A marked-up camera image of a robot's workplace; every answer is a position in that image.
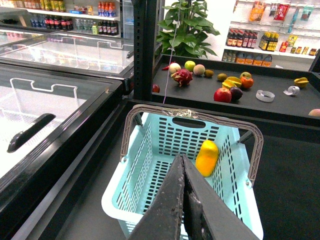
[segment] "red apple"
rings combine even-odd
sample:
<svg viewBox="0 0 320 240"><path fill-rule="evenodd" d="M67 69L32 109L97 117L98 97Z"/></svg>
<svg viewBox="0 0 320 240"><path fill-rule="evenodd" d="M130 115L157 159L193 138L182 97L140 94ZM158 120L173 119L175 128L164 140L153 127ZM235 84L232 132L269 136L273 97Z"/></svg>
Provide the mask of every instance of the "red apple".
<svg viewBox="0 0 320 240"><path fill-rule="evenodd" d="M153 93L160 93L160 87L158 84L152 84L152 92Z"/></svg>
<svg viewBox="0 0 320 240"><path fill-rule="evenodd" d="M231 98L232 98L232 95L230 90L224 87L219 88L217 91L215 91L213 95L213 99L216 102L230 103Z"/></svg>

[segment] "shopping basket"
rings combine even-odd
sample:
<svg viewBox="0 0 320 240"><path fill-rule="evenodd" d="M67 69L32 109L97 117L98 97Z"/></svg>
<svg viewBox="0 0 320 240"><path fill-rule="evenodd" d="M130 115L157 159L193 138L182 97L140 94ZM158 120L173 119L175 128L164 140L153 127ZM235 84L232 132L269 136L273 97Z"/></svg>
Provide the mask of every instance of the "shopping basket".
<svg viewBox="0 0 320 240"><path fill-rule="evenodd" d="M138 124L130 134L133 119ZM239 129L248 132L240 138ZM249 163L241 141L251 133L255 142ZM253 191L263 146L260 130L249 122L140 104L126 117L120 162L101 200L105 213L118 219L126 237L151 205L175 155L186 154L195 163L207 139L217 145L219 158L212 175L205 179L230 210L263 238ZM180 239L188 239L183 224Z"/></svg>

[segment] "basket handle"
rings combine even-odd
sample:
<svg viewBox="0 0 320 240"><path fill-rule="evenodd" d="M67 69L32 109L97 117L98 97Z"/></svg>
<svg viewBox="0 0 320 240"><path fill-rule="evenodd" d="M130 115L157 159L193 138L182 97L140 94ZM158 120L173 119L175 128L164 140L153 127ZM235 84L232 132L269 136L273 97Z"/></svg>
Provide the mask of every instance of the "basket handle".
<svg viewBox="0 0 320 240"><path fill-rule="evenodd" d="M246 121L229 119L226 117L212 116L206 113L192 111L190 109L164 108L160 106L137 104L132 108L132 110L129 111L125 119L121 153L120 153L120 161L122 161L123 157L127 155L131 125L134 117L138 113L150 113L150 114L158 114L158 115L164 115L164 116L170 116L170 117L183 117L183 118L189 118L189 119L197 119L202 121L208 121L218 125L251 131L254 136L254 146L253 146L253 151L252 151L252 156L250 161L248 179L251 181L251 186L253 187L256 176L257 176L262 147L264 144L264 137L261 131L259 130L259 128L255 124L246 122Z"/></svg>

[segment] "white cable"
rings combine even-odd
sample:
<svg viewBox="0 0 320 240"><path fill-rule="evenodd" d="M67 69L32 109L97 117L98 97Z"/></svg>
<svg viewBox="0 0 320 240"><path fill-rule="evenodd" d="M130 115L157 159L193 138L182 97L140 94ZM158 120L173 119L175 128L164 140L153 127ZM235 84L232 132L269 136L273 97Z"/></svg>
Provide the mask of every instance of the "white cable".
<svg viewBox="0 0 320 240"><path fill-rule="evenodd" d="M166 97L167 97L167 87L168 87L168 82L169 82L170 63L171 63L172 55L173 55L173 52L174 52L174 47L173 47L173 45L174 45L174 42L175 42L175 39L176 39L178 23L179 23L179 20L180 20L180 9L181 9L181 1L180 1L180 4L179 4L178 20L177 20L177 23L176 23L176 25L175 25L174 36L173 36L173 40L172 40L171 54L170 54L170 60L169 60L169 69L168 69L168 75L167 75L167 77L166 77L166 84L165 84L165 90L164 90L163 104L165 104Z"/></svg>

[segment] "light blue plastic basket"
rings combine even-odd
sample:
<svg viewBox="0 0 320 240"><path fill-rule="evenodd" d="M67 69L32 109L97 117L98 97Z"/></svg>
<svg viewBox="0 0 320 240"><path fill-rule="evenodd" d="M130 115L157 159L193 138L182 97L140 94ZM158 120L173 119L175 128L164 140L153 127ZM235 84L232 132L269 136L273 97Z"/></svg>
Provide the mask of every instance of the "light blue plastic basket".
<svg viewBox="0 0 320 240"><path fill-rule="evenodd" d="M143 113L142 126L135 126L131 135L124 130L122 146L130 135L127 154L105 190L101 201L103 210L119 220L128 237L152 203L175 155L186 154L195 163L203 141L209 139L217 145L219 158L213 174L205 179L230 210L262 239L252 181L248 178L249 159L245 145L239 142L239 129L210 121L201 121L205 123L203 128L190 128L174 123L173 119L172 116ZM183 225L180 239L188 239Z"/></svg>

